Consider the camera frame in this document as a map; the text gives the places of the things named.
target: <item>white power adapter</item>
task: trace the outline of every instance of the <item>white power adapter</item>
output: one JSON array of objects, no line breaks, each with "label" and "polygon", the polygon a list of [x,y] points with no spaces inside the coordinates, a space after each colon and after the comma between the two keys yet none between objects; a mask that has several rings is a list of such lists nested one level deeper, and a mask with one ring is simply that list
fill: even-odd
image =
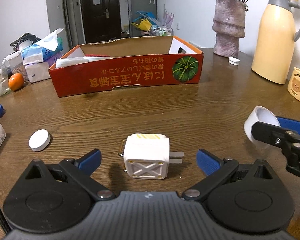
[{"label": "white power adapter", "polygon": [[169,163],[182,163],[170,157],[183,156],[183,152],[170,152],[169,138],[162,134],[132,134],[123,152],[127,173],[138,179],[164,179]]}]

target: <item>white wall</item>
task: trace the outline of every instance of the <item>white wall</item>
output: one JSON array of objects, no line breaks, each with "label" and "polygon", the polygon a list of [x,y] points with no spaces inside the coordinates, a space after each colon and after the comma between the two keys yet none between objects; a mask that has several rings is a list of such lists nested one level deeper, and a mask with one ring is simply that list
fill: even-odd
[{"label": "white wall", "polygon": [[46,0],[0,0],[0,64],[13,52],[10,43],[25,33],[50,33]]},{"label": "white wall", "polygon": [[[53,32],[58,28],[65,28],[62,0],[46,0],[46,2],[47,2],[47,12],[48,12],[50,32]],[[84,44],[80,6],[77,5],[77,2],[79,3],[79,0],[73,0],[73,9],[69,8],[69,10],[72,10],[71,13],[74,15],[74,20],[75,20],[76,33],[72,33],[72,36],[74,37],[77,36],[77,39],[76,37],[73,39],[74,46],[77,44]],[[59,36],[63,40],[64,49],[62,53],[66,53],[69,51],[66,31],[63,30],[59,34]]]},{"label": "white wall", "polygon": [[129,25],[128,0],[119,0],[119,3],[120,3],[121,28],[124,29],[125,25]]},{"label": "white wall", "polygon": [[[268,0],[249,0],[249,11],[246,13],[246,37],[240,39],[240,51],[251,56],[254,55],[259,22]],[[163,5],[166,9],[175,13],[173,29],[175,35],[186,41],[193,42],[200,47],[213,48],[215,44],[215,32],[212,30],[215,0],[158,0],[158,14],[162,17]],[[296,27],[299,28],[300,13],[293,9]],[[296,43],[296,49],[291,68],[300,68],[300,39]]]}]

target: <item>red cardboard box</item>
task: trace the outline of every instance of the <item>red cardboard box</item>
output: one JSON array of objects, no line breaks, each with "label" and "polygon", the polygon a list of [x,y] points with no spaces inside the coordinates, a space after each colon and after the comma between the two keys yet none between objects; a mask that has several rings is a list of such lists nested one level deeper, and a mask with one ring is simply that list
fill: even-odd
[{"label": "red cardboard box", "polygon": [[59,97],[115,87],[198,83],[203,52],[176,36],[125,38],[78,45],[62,58],[109,56],[94,62],[49,69]]}]

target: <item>orange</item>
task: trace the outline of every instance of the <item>orange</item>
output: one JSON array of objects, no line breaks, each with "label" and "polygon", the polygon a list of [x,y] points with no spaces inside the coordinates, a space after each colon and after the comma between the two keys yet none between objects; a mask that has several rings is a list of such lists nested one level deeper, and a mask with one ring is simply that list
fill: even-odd
[{"label": "orange", "polygon": [[23,82],[23,75],[21,73],[16,73],[9,79],[9,88],[12,91],[16,91],[23,86]]}]

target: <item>table surface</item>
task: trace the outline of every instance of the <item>table surface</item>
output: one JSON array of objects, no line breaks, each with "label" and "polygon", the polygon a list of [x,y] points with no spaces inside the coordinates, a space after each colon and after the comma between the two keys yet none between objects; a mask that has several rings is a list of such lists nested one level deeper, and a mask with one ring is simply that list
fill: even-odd
[{"label": "table surface", "polygon": [[[102,164],[92,178],[116,194],[121,190],[181,193],[205,177],[195,160],[197,150],[205,148],[219,158],[230,156],[240,163],[266,159],[295,201],[289,231],[300,239],[300,178],[285,170],[280,149],[255,148],[243,130],[255,106],[300,120],[300,102],[287,92],[287,84],[271,83],[252,72],[250,56],[240,53],[241,63],[234,66],[212,49],[202,50],[205,55],[199,84],[58,98],[51,80],[46,80],[0,98],[6,109],[0,123],[7,133],[0,148],[0,206],[34,158],[58,163],[99,148]],[[33,152],[28,141],[39,129],[49,131],[52,143],[42,152]],[[164,180],[130,178],[122,171],[123,159],[117,152],[122,139],[137,132],[169,137],[171,151],[185,152],[183,164],[170,165]]]}]

